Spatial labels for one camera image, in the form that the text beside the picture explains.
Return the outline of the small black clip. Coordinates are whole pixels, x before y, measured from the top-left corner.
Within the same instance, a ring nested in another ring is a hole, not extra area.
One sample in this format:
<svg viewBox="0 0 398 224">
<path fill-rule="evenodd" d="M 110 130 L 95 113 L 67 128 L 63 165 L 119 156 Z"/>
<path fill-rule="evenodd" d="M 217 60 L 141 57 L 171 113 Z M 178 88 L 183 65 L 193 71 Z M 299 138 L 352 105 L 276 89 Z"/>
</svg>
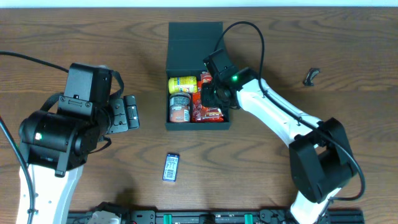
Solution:
<svg viewBox="0 0 398 224">
<path fill-rule="evenodd" d="M 303 85 L 304 86 L 314 86 L 313 79 L 320 73 L 319 68 L 311 68 L 305 79 L 303 80 Z"/>
</svg>

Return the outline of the red Hacks candy bag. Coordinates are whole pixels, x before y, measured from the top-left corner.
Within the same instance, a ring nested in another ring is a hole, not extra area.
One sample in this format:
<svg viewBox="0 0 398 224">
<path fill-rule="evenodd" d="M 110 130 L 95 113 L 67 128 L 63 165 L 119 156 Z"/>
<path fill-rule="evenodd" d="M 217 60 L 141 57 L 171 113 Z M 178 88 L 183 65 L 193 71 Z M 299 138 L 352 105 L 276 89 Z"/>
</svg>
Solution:
<svg viewBox="0 0 398 224">
<path fill-rule="evenodd" d="M 192 94 L 192 121 L 194 123 L 220 123 L 224 115 L 219 108 L 204 107 L 199 92 Z"/>
</svg>

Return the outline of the yellow Mentos candy bottle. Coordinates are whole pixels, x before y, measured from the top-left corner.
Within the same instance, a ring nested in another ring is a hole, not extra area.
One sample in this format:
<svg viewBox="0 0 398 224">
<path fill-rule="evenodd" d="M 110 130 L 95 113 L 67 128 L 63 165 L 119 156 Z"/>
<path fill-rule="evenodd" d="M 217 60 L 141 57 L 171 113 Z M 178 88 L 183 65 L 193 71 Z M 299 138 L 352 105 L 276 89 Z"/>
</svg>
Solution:
<svg viewBox="0 0 398 224">
<path fill-rule="evenodd" d="M 194 76 L 173 77 L 168 80 L 169 93 L 196 93 L 198 91 L 197 78 Z"/>
</svg>

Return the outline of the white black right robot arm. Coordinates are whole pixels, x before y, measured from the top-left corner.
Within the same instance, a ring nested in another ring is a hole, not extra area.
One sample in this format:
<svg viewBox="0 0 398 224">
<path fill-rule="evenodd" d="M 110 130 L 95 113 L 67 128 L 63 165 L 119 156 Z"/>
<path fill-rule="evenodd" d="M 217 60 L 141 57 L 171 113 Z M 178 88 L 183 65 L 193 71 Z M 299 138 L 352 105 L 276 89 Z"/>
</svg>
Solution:
<svg viewBox="0 0 398 224">
<path fill-rule="evenodd" d="M 298 190 L 290 206 L 294 223 L 318 223 L 337 193 L 361 169 L 343 125 L 322 121 L 278 95 L 251 68 L 207 68 L 211 81 L 201 88 L 206 107 L 241 108 L 262 121 L 289 148 L 290 173 Z"/>
</svg>

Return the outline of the black rail with green clips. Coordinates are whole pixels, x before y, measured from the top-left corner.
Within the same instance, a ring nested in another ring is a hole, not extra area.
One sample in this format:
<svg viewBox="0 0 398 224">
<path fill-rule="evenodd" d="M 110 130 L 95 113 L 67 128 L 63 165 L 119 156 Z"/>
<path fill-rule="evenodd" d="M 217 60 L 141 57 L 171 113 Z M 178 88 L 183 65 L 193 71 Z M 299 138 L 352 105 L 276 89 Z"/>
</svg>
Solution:
<svg viewBox="0 0 398 224">
<path fill-rule="evenodd" d="M 89 212 L 70 212 L 67 223 L 130 224 L 273 224 L 298 223 L 287 209 L 246 211 L 156 211 L 131 210 L 103 202 Z"/>
</svg>

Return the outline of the red Hello Panda pack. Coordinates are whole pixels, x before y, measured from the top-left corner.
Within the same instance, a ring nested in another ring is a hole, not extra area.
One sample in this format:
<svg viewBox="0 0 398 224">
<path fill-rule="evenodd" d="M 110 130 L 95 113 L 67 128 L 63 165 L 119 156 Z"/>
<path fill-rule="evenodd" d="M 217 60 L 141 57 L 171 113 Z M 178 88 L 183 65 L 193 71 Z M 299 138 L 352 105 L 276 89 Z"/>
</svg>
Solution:
<svg viewBox="0 0 398 224">
<path fill-rule="evenodd" d="M 201 77 L 200 81 L 198 82 L 198 90 L 199 91 L 201 91 L 204 83 L 211 83 L 211 81 L 213 79 L 209 72 L 202 72 L 200 77 Z"/>
</svg>

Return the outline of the red Pringles can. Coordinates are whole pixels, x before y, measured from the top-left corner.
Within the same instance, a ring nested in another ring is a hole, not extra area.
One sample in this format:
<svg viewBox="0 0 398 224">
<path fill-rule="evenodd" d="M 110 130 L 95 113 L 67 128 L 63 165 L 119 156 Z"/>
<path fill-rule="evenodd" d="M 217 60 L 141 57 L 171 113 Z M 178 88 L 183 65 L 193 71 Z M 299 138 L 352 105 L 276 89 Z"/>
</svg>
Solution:
<svg viewBox="0 0 398 224">
<path fill-rule="evenodd" d="M 188 93 L 174 93 L 169 97 L 169 120 L 171 123 L 190 122 L 191 96 Z"/>
</svg>

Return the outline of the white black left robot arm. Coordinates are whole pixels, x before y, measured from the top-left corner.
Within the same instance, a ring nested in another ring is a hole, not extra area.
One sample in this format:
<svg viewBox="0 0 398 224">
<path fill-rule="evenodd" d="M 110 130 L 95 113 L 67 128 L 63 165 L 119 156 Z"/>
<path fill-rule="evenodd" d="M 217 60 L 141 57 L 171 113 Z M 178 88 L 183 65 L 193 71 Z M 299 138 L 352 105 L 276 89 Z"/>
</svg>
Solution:
<svg viewBox="0 0 398 224">
<path fill-rule="evenodd" d="M 89 154 L 109 135 L 139 127 L 136 97 L 110 97 L 101 104 L 51 96 L 19 128 L 20 169 L 18 223 L 66 223 L 72 196 Z"/>
</svg>

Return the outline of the blue white small box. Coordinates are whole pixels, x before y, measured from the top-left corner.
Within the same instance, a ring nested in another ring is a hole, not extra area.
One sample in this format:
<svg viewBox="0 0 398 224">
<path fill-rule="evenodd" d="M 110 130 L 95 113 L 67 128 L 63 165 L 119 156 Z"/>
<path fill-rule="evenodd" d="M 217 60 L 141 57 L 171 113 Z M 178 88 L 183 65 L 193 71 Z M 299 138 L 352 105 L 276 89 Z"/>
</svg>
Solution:
<svg viewBox="0 0 398 224">
<path fill-rule="evenodd" d="M 177 179 L 178 163 L 180 156 L 178 154 L 167 154 L 164 164 L 162 180 L 175 182 Z"/>
</svg>

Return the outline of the black gift box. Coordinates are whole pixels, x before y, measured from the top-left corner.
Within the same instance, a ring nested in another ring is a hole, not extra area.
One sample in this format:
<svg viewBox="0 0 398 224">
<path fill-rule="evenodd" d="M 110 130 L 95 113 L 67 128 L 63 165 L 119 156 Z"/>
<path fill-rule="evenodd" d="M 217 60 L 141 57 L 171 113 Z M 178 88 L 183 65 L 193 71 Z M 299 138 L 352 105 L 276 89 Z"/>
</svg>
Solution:
<svg viewBox="0 0 398 224">
<path fill-rule="evenodd" d="M 223 33 L 222 22 L 170 22 L 169 40 L 165 74 L 167 80 L 172 77 L 195 76 L 200 78 L 206 70 L 203 59 L 214 50 L 217 40 Z M 169 97 L 166 94 L 165 127 L 168 131 L 228 130 L 229 109 L 224 109 L 222 123 L 173 123 L 169 120 Z"/>
</svg>

